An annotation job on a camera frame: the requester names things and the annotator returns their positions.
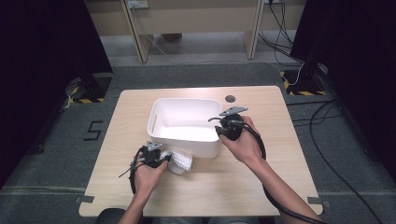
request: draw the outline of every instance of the power outlet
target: power outlet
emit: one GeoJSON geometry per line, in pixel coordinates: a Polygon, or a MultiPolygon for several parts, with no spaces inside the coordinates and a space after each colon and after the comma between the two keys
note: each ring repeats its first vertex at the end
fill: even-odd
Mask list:
{"type": "Polygon", "coordinates": [[[148,0],[133,0],[128,1],[128,8],[149,8],[148,0]]]}
{"type": "MultiPolygon", "coordinates": [[[[286,0],[273,0],[273,4],[282,4],[284,3],[286,0]]],[[[265,5],[270,5],[270,0],[264,0],[264,4],[265,5]]]]}

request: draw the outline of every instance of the yellow and black tape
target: yellow and black tape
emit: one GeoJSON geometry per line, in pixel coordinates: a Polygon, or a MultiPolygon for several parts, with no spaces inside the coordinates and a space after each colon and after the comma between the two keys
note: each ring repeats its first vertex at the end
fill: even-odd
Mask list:
{"type": "Polygon", "coordinates": [[[73,103],[79,104],[91,104],[91,103],[102,103],[105,98],[97,98],[97,99],[73,99],[73,103]]]}
{"type": "Polygon", "coordinates": [[[280,72],[280,76],[283,80],[283,85],[285,86],[286,93],[289,95],[326,95],[326,91],[321,90],[319,87],[316,88],[307,88],[304,90],[304,87],[299,87],[298,85],[290,85],[288,79],[285,77],[285,72],[280,72]]]}
{"type": "Polygon", "coordinates": [[[73,97],[79,90],[79,85],[77,85],[72,92],[71,98],[73,103],[78,103],[78,104],[91,104],[91,103],[102,103],[105,98],[75,98],[73,97]]]}

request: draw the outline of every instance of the forearm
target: forearm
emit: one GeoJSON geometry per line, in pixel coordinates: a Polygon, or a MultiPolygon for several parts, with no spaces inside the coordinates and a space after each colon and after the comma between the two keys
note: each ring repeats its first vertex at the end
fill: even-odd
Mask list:
{"type": "Polygon", "coordinates": [[[150,193],[137,192],[132,198],[125,214],[120,220],[120,224],[136,224],[142,216],[143,208],[149,200],[150,193]]]}
{"type": "MultiPolygon", "coordinates": [[[[247,164],[247,167],[260,179],[269,194],[282,206],[306,217],[320,220],[311,207],[276,174],[267,161],[260,160],[247,164]]],[[[284,216],[284,214],[281,214],[281,216],[286,223],[299,223],[299,220],[293,217],[284,216]]]]}

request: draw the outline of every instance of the hand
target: hand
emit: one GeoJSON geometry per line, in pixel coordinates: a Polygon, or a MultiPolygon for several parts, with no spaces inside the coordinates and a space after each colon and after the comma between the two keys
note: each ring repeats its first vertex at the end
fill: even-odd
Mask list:
{"type": "Polygon", "coordinates": [[[136,186],[136,193],[145,193],[150,195],[160,182],[163,172],[168,166],[168,161],[164,161],[159,167],[151,168],[147,165],[141,165],[138,162],[136,167],[139,166],[135,172],[134,185],[136,186]]]}
{"type": "MultiPolygon", "coordinates": [[[[257,129],[254,127],[253,121],[250,117],[242,116],[244,122],[256,132],[257,129]]],[[[235,141],[231,141],[226,136],[220,136],[221,143],[224,144],[233,153],[235,158],[246,165],[254,164],[262,160],[262,154],[260,152],[259,144],[253,135],[247,130],[243,130],[241,136],[235,141]]]]}

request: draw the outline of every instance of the person's left hand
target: person's left hand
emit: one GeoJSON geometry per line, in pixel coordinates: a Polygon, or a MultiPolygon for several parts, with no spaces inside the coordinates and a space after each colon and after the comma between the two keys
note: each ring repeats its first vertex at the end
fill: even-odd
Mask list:
{"type": "Polygon", "coordinates": [[[135,171],[134,175],[134,185],[136,187],[136,193],[151,194],[151,192],[157,188],[161,176],[163,175],[163,172],[168,166],[168,161],[164,161],[157,168],[151,168],[147,165],[140,164],[142,163],[137,163],[136,167],[139,167],[135,171]]]}

